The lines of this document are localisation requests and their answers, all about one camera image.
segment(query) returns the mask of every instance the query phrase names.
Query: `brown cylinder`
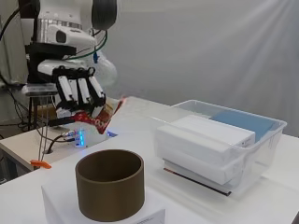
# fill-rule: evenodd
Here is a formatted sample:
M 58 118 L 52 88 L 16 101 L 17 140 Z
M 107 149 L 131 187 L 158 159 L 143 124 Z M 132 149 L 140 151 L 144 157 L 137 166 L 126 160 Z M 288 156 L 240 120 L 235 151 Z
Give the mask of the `brown cylinder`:
M 79 209 L 95 221 L 126 219 L 145 201 L 144 162 L 134 152 L 95 152 L 78 162 L 76 179 Z

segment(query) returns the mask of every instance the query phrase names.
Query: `clear plastic container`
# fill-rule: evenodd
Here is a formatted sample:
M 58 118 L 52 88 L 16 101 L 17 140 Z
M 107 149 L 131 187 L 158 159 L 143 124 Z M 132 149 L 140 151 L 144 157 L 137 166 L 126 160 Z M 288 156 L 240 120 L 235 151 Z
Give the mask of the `clear plastic container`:
M 256 133 L 259 136 L 253 145 L 240 147 L 172 124 L 172 122 L 189 115 L 195 115 L 206 119 L 228 118 L 233 115 L 233 118 L 236 117 L 241 120 L 241 123 L 244 121 L 242 119 L 248 120 L 249 124 L 246 125 L 249 125 L 248 130 L 250 131 L 253 131 L 250 129 L 252 128 L 250 127 L 252 126 L 252 123 L 258 122 L 261 127 L 258 127 Z M 195 181 L 204 183 L 205 185 L 223 192 L 245 189 L 269 168 L 274 159 L 279 138 L 287 125 L 287 123 L 282 120 L 270 119 L 195 100 L 171 106 L 165 111 L 160 111 L 153 118 L 161 122 L 161 126 L 155 132 L 155 148 L 158 157 L 164 159 L 168 165 L 172 164 L 172 168 L 179 170 L 181 175 L 184 173 L 183 175 L 188 178 L 192 178 Z M 269 126 L 268 129 L 265 129 L 265 127 L 267 127 L 266 125 L 269 124 L 271 124 L 271 126 Z M 229 148 L 234 157 L 222 166 L 215 166 L 205 161 L 201 161 L 192 154 L 192 151 L 188 150 L 188 147 L 186 147 L 187 145 L 184 146 L 184 144 L 182 144 L 182 141 L 178 141 L 178 144 L 181 144 L 178 147 L 175 138 L 161 136 L 159 129 L 162 127 L 175 133 L 178 137 L 180 135 L 188 135 L 199 142 L 205 141 L 213 143 L 213 145 Z

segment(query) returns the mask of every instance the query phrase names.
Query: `white foam block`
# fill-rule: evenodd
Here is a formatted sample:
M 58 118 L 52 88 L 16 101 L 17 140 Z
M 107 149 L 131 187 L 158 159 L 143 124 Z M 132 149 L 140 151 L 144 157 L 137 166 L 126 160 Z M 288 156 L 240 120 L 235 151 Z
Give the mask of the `white foam block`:
M 255 143 L 255 132 L 195 115 L 178 119 L 171 124 L 233 146 L 248 147 Z
M 254 132 L 209 119 L 187 116 L 171 124 L 157 129 L 156 146 L 171 147 L 218 167 L 238 157 L 239 148 L 234 146 L 254 144 Z
M 171 126 L 164 127 L 164 130 L 170 133 L 168 137 L 166 137 L 166 133 L 155 137 L 155 147 L 158 157 L 171 161 L 220 185 L 227 183 L 242 171 L 244 164 L 242 157 L 236 158 L 222 167 L 209 164 L 194 157 L 194 151 L 198 148 L 198 142 L 197 144 L 190 142 L 189 140 L 193 141 L 193 139 L 188 140 L 188 138 L 187 140 L 186 138 L 179 139 L 174 134 L 171 134 L 173 132 L 178 134 L 178 136 L 182 136 L 184 134 L 188 135 L 187 133 Z M 206 153 L 205 156 L 206 159 L 209 158 L 211 161 L 217 161 L 218 159 L 215 153 Z
M 49 224 L 95 224 L 78 208 L 78 195 L 74 176 L 54 180 L 42 186 L 46 217 Z M 146 201 L 138 213 L 111 224 L 164 224 L 164 204 L 151 191 L 146 190 Z

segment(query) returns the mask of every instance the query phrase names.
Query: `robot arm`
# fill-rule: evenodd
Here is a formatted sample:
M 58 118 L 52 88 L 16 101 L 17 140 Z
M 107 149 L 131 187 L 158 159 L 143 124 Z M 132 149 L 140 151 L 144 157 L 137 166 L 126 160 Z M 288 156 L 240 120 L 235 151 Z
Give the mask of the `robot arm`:
M 61 102 L 58 109 L 74 114 L 85 111 L 96 118 L 106 103 L 94 68 L 63 57 L 78 48 L 93 50 L 96 40 L 83 30 L 107 30 L 117 17 L 117 0 L 32 0 L 36 6 L 36 41 L 28 83 L 55 83 Z

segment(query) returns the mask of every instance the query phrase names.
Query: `red wrapper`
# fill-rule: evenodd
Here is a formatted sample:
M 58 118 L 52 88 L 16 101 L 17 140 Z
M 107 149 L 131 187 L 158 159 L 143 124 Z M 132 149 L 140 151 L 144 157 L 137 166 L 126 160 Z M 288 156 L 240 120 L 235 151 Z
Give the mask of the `red wrapper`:
M 107 129 L 108 124 L 111 122 L 113 115 L 118 112 L 123 103 L 124 99 L 121 99 L 116 105 L 106 103 L 104 108 L 96 118 L 90 117 L 86 112 L 79 112 L 73 117 L 73 119 L 75 121 L 89 123 L 95 126 L 100 134 L 103 134 Z

